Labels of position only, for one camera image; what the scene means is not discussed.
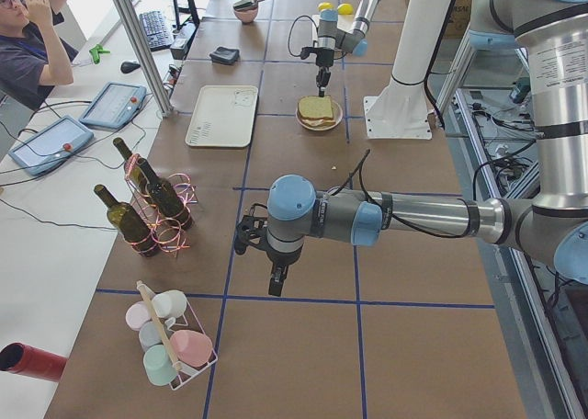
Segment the bottom bread slice with egg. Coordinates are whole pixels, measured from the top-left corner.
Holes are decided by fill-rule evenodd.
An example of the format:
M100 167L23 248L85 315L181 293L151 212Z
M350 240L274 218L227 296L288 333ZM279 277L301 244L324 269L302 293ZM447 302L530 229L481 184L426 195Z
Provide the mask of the bottom bread slice with egg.
M305 119L299 118L300 124L309 130L329 130L337 125L334 119Z

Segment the left yellow lemon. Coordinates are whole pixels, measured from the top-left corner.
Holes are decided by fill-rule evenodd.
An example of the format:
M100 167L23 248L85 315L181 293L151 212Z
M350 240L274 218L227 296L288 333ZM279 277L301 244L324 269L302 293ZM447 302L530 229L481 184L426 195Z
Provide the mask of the left yellow lemon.
M317 11L318 12L322 12L323 10L333 9L333 8L334 8L334 6L331 3L329 3L329 2L321 2L317 6Z

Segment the yellow lemon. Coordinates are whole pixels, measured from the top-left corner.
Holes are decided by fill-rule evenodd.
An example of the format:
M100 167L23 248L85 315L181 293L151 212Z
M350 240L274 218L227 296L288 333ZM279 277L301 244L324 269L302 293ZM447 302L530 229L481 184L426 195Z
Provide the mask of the yellow lemon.
M341 16L353 15L354 7L349 3L342 3L337 7L337 13Z
M331 3L329 3L329 2L321 2L317 6L317 11L318 12L322 12L323 10L333 9L333 8L334 8L334 6Z

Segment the right yellow lemon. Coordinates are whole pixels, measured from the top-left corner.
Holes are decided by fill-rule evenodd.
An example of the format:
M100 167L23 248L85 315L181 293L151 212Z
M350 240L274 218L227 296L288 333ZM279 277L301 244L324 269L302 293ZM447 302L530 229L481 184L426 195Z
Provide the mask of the right yellow lemon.
M342 3L337 7L337 13L341 16L353 15L354 7L349 3Z

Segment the pink bowl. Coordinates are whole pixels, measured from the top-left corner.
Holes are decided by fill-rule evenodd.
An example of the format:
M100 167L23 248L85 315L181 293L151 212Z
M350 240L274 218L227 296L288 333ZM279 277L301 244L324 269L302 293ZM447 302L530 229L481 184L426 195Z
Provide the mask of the pink bowl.
M244 24L252 23L255 18L257 17L258 8L254 10L248 10L243 12L238 12L233 9L233 13L237 19L239 19Z

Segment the white cup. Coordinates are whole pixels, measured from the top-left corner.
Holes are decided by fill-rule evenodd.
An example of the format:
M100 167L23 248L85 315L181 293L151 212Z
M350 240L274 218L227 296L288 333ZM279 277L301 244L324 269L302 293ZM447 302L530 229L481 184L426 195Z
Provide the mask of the white cup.
M152 298L152 305L159 318L178 318L187 309L187 297L182 291L171 289L156 294Z

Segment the grey cup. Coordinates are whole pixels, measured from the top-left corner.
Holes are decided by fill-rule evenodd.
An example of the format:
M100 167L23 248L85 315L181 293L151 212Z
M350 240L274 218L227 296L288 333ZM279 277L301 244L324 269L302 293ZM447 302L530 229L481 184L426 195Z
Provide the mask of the grey cup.
M161 345L163 340L155 327L153 321L145 323L139 330L139 341L141 349L146 352L155 345Z

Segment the green wine bottle middle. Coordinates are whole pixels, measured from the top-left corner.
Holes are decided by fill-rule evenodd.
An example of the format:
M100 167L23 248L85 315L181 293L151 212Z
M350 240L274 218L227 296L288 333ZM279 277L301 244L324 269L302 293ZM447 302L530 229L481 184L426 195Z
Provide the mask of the green wine bottle middle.
M147 192L160 213L166 218L176 220L183 230L189 229L193 224L191 214L172 184L159 177L146 159L139 157L137 165L147 179Z

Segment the green wine bottle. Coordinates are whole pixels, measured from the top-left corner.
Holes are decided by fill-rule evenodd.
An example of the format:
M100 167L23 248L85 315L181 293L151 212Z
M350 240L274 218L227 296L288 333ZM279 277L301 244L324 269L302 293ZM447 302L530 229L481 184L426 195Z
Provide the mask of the green wine bottle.
M113 145L119 151L124 159L125 179L137 190L142 196L147 196L147 179L142 170L137 165L139 155L133 153L126 142L120 137L113 140Z
M123 239L138 254L150 257L158 254L160 248L153 239L152 230L131 204L118 201L101 184L95 185L95 194L107 207L107 219L116 227Z
M137 165L147 179L147 192L160 213L166 218L176 220L183 230L189 229L193 224L191 214L172 184L159 177L146 159L139 157Z

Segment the cardboard box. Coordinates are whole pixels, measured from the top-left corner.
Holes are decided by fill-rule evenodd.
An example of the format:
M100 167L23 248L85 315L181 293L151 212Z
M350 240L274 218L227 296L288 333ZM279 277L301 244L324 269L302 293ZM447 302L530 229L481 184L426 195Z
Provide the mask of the cardboard box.
M447 22L444 37L461 39L469 25L472 0L456 0Z

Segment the mint green cup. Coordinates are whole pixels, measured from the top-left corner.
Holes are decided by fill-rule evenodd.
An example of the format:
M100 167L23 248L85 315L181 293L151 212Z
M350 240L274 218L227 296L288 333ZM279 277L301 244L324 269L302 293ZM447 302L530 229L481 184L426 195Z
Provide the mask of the mint green cup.
M144 353L142 363L152 385L168 385L178 376L163 345L151 346Z

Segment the green plastic tool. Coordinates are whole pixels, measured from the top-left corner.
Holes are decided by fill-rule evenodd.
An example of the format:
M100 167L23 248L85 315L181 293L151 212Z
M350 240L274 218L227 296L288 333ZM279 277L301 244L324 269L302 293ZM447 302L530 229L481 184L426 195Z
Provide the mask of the green plastic tool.
M89 50L93 64L100 64L103 54L110 54L110 50L105 49L101 44L97 44Z

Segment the red cylinder tube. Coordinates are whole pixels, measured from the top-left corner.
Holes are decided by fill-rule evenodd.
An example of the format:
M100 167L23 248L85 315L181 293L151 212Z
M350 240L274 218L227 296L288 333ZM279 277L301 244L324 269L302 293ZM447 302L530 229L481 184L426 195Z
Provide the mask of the red cylinder tube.
M1 350L1 370L20 376L58 382L66 363L66 357L22 343Z

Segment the near blue teach pendant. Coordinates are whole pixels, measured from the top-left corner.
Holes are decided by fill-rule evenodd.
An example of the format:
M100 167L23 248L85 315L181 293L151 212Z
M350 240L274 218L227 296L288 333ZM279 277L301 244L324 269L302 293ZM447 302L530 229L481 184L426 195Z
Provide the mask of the near blue teach pendant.
M40 176L81 151L94 133L71 116L64 116L46 129L21 142L8 155L30 176Z

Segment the seated person in blue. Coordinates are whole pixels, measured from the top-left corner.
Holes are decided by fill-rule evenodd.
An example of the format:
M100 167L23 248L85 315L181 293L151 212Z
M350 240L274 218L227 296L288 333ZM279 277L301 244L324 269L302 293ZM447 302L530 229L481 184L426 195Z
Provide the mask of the seated person in blue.
M77 50L55 26L67 0L1 0L1 90L36 110L56 86L74 82Z

